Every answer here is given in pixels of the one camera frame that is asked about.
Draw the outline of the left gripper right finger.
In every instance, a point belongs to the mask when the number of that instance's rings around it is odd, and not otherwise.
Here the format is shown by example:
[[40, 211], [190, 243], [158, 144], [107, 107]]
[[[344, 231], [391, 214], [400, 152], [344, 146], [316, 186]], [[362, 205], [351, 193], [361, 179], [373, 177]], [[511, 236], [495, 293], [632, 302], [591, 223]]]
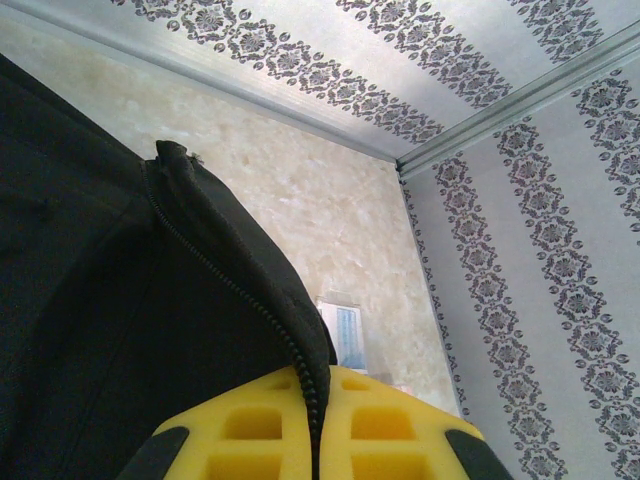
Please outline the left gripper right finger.
[[510, 479], [467, 421], [354, 370], [333, 366], [322, 430], [324, 479]]

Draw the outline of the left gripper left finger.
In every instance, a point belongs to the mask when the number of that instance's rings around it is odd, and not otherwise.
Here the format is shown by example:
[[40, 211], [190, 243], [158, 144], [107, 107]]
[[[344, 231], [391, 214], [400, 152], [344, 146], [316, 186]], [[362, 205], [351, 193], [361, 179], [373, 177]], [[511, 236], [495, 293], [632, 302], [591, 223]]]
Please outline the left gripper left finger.
[[316, 479], [293, 368], [231, 389], [163, 422], [120, 479]]

